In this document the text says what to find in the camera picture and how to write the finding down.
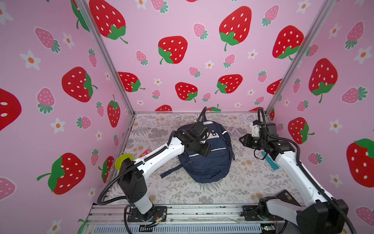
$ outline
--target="black cable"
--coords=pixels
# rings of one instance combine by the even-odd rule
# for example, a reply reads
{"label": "black cable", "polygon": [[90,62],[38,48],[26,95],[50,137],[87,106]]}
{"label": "black cable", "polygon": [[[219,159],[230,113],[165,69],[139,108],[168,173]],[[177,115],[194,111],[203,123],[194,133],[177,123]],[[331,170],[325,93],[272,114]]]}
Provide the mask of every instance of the black cable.
{"label": "black cable", "polygon": [[309,175],[309,173],[303,167],[303,165],[300,161],[300,147],[299,147],[299,145],[296,142],[294,142],[290,139],[282,138],[282,137],[275,137],[275,136],[270,135],[269,132],[267,131],[264,109],[262,107],[259,107],[257,113],[259,113],[259,112],[261,112],[261,114],[262,114],[262,119],[263,119],[263,122],[264,122],[264,128],[265,128],[266,135],[268,135],[269,137],[272,137],[274,139],[286,140],[288,142],[291,142],[296,147],[296,149],[297,149],[296,163],[299,166],[299,168],[301,169],[301,171],[308,178],[308,180],[313,184],[313,186],[316,187],[318,192],[328,201],[328,203],[330,203],[338,211],[338,213],[344,218],[344,221],[347,223],[347,226],[349,227],[349,229],[351,231],[351,234],[357,234],[355,227],[353,226],[352,222],[349,220],[347,215],[341,210],[341,208],[327,194],[325,194],[325,191],[317,184],[317,182],[314,181],[314,179]]}

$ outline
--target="green stem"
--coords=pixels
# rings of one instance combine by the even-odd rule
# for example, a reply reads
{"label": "green stem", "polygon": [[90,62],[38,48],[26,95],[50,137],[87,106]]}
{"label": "green stem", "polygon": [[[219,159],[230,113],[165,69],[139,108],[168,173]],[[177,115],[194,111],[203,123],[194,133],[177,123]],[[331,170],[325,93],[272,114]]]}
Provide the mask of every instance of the green stem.
{"label": "green stem", "polygon": [[47,173],[47,174],[44,174],[44,175],[41,175],[39,176],[38,178],[36,178],[37,181],[39,181],[41,178],[47,176],[47,175],[51,175],[52,173]]}
{"label": "green stem", "polygon": [[122,39],[122,37],[119,37],[119,38],[121,38],[121,40],[122,40],[122,41],[123,41],[124,43],[128,44],[128,42],[127,42],[127,41],[125,41],[125,40],[123,40],[123,39]]}

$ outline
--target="backpack strap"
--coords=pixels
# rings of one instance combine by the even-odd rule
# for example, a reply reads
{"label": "backpack strap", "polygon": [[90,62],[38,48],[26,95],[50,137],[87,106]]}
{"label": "backpack strap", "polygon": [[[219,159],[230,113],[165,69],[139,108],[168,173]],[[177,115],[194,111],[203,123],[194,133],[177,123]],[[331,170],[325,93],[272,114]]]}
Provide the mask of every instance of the backpack strap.
{"label": "backpack strap", "polygon": [[170,170],[168,170],[168,171],[162,173],[160,176],[161,176],[161,178],[164,178],[165,176],[171,174],[171,173],[174,172],[174,171],[179,170],[180,168],[182,168],[182,164],[179,164],[178,166],[176,166],[176,167],[174,167],[174,168],[171,168]]}

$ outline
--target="pink wallpaper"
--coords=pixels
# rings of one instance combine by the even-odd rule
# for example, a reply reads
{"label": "pink wallpaper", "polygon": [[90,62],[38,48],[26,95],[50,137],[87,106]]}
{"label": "pink wallpaper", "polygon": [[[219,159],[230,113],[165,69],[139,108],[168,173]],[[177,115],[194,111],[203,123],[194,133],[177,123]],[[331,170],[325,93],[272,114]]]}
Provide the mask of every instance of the pink wallpaper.
{"label": "pink wallpaper", "polygon": [[336,3],[273,120],[282,137],[300,144],[313,176],[348,204],[363,234],[374,233],[373,9],[373,1]]}
{"label": "pink wallpaper", "polygon": [[135,111],[268,106],[323,0],[86,0]]}
{"label": "pink wallpaper", "polygon": [[80,233],[129,115],[74,2],[0,10],[0,233]]}

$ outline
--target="navy blue backpack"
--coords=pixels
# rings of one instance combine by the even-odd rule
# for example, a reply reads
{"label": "navy blue backpack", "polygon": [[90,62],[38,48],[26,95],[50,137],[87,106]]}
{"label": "navy blue backpack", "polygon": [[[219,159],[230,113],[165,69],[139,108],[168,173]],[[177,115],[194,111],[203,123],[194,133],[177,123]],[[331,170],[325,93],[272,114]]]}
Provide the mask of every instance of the navy blue backpack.
{"label": "navy blue backpack", "polygon": [[[198,183],[211,183],[224,178],[230,170],[231,160],[235,156],[231,146],[231,139],[224,127],[212,121],[207,121],[203,113],[203,123],[210,130],[210,135],[206,140],[211,145],[210,154],[205,157],[193,152],[178,155],[180,165],[161,174],[161,178],[179,170],[181,167]],[[181,126],[179,129],[188,129],[192,124]]]}

